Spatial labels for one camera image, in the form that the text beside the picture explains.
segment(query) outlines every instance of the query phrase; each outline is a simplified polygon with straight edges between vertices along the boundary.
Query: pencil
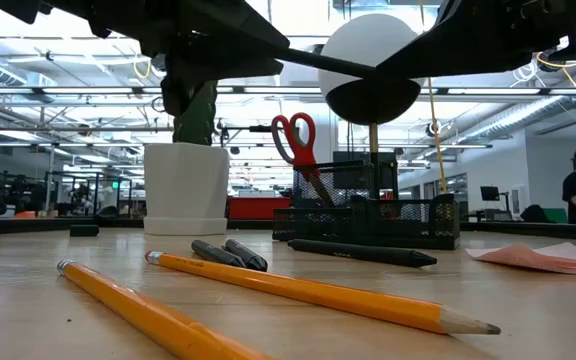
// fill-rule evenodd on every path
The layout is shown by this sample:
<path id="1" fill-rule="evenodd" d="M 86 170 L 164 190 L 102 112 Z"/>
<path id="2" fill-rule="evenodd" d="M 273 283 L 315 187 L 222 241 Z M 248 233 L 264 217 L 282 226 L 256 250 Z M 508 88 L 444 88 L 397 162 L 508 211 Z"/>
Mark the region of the pencil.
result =
<path id="1" fill-rule="evenodd" d="M 156 343 L 182 359 L 267 360 L 271 357 L 220 335 L 174 309 L 84 265 L 62 260 L 59 272 Z"/>
<path id="2" fill-rule="evenodd" d="M 438 334 L 501 333 L 495 325 L 473 320 L 441 304 L 235 268 L 158 251 L 148 252 L 146 260 L 213 280 Z"/>

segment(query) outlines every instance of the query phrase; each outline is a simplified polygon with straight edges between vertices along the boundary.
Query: cactus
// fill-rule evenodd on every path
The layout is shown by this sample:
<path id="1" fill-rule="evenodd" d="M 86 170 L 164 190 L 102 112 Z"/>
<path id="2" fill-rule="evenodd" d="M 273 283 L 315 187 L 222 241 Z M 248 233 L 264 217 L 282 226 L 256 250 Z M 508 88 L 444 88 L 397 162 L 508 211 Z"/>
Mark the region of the cactus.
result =
<path id="1" fill-rule="evenodd" d="M 181 116 L 176 116 L 173 142 L 212 145 L 217 108 L 217 81 L 206 82 Z"/>

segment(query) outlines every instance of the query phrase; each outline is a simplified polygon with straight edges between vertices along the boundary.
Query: scissors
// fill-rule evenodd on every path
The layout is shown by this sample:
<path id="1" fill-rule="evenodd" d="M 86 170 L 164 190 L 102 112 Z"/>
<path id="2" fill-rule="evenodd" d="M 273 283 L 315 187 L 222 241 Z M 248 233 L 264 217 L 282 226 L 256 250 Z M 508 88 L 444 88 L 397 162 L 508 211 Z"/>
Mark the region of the scissors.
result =
<path id="1" fill-rule="evenodd" d="M 303 142 L 299 137 L 299 130 L 297 129 L 297 120 L 304 120 L 308 125 L 308 141 Z M 281 138 L 279 138 L 279 123 L 281 123 L 284 127 L 284 132 L 286 133 L 286 139 L 288 139 L 288 145 L 290 145 L 290 149 L 292 149 L 293 154 L 295 157 L 292 158 L 286 152 L 283 145 L 281 144 Z M 317 161 L 315 160 L 315 154 L 313 152 L 313 147 L 315 145 L 315 137 L 316 127 L 315 121 L 310 117 L 310 115 L 306 113 L 296 113 L 290 118 L 286 118 L 283 115 L 277 115 L 274 119 L 272 119 L 272 123 L 270 125 L 272 130 L 272 139 L 275 142 L 275 146 L 277 146 L 277 150 L 281 157 L 286 160 L 287 163 L 296 166 L 308 166 L 308 165 L 316 165 Z M 319 170 L 312 169 L 312 170 L 299 170 L 303 175 L 304 179 L 308 181 L 312 187 L 317 192 L 317 195 L 323 200 L 324 204 L 327 207 L 334 207 L 335 203 L 332 201 L 330 194 L 326 190 L 324 184 L 322 184 L 321 179 L 319 178 Z"/>

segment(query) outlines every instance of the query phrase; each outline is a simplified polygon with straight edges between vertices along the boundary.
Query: white wall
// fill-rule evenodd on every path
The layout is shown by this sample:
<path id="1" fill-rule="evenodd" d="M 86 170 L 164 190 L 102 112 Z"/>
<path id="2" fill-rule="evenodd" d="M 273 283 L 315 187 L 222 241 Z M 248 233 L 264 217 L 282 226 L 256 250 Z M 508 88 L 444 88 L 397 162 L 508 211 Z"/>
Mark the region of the white wall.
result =
<path id="1" fill-rule="evenodd" d="M 470 211 L 495 206 L 481 200 L 480 186 L 497 186 L 500 192 L 510 192 L 515 186 L 528 187 L 525 133 L 521 131 L 513 134 L 509 140 L 495 140 L 491 144 L 492 149 L 466 150 L 456 163 L 444 164 L 446 177 L 467 174 Z M 433 163 L 431 166 L 430 170 L 403 174 L 399 178 L 399 187 L 423 186 L 424 183 L 438 180 L 439 165 Z"/>
<path id="2" fill-rule="evenodd" d="M 567 209 L 561 200 L 562 183 L 573 171 L 576 139 L 527 137 L 526 150 L 531 203 Z"/>

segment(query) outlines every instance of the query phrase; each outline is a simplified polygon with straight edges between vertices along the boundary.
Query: paper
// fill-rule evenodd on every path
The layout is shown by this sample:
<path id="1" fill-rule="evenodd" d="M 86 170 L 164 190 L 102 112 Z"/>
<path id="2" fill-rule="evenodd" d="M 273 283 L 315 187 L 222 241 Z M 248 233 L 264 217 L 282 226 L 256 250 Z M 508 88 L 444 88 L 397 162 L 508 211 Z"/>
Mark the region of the paper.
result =
<path id="1" fill-rule="evenodd" d="M 466 252 L 479 261 L 576 274 L 576 246 L 571 243 L 540 249 L 513 244 L 498 249 L 466 249 Z"/>

